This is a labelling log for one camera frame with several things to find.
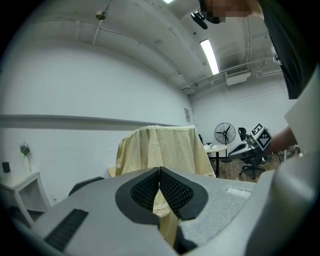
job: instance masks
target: standing fan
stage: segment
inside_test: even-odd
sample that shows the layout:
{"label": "standing fan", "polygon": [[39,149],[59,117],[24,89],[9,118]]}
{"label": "standing fan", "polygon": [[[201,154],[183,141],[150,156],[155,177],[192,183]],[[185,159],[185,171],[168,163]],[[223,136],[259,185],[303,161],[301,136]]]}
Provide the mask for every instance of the standing fan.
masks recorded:
{"label": "standing fan", "polygon": [[[215,139],[221,144],[229,144],[234,141],[236,137],[236,130],[232,124],[223,122],[220,123],[214,130]],[[228,157],[227,150],[225,150],[225,158],[221,160],[222,162],[231,162],[232,160]]]}

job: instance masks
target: black shirt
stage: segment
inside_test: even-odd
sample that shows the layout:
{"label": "black shirt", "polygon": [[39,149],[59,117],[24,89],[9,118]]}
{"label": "black shirt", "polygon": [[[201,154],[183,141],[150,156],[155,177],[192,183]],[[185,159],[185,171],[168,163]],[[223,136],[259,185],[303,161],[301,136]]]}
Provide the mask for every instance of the black shirt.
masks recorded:
{"label": "black shirt", "polygon": [[281,61],[289,99],[297,99],[307,86],[316,64],[319,23],[312,15],[312,1],[258,0],[271,41]]}

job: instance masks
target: air conditioning unit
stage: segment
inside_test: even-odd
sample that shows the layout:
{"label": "air conditioning unit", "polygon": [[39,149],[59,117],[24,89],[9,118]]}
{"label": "air conditioning unit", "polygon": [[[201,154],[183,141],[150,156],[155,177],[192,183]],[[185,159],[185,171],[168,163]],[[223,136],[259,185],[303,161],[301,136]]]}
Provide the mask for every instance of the air conditioning unit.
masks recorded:
{"label": "air conditioning unit", "polygon": [[229,69],[225,73],[225,82],[228,86],[233,86],[239,83],[243,83],[251,76],[251,71],[248,65],[243,65]]}

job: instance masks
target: fluorescent light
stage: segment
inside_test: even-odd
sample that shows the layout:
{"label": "fluorescent light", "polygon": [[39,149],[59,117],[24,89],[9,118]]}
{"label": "fluorescent light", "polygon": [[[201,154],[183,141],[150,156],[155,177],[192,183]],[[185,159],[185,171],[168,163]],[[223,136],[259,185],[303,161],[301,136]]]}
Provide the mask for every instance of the fluorescent light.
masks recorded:
{"label": "fluorescent light", "polygon": [[218,74],[219,68],[218,68],[216,56],[215,56],[214,50],[212,49],[210,41],[207,39],[207,40],[200,42],[200,44],[201,44],[202,49],[206,55],[206,58],[209,61],[209,65],[210,65],[212,74],[213,75]]}

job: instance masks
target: small vase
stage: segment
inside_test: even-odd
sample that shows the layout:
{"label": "small vase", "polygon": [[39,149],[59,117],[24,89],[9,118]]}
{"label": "small vase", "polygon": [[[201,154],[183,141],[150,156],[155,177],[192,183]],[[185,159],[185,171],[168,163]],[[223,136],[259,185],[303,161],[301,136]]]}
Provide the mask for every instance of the small vase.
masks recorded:
{"label": "small vase", "polygon": [[31,168],[30,168],[30,163],[29,163],[29,158],[27,155],[25,155],[23,157],[23,162],[24,162],[24,169],[27,171],[27,172],[30,172],[31,171]]}

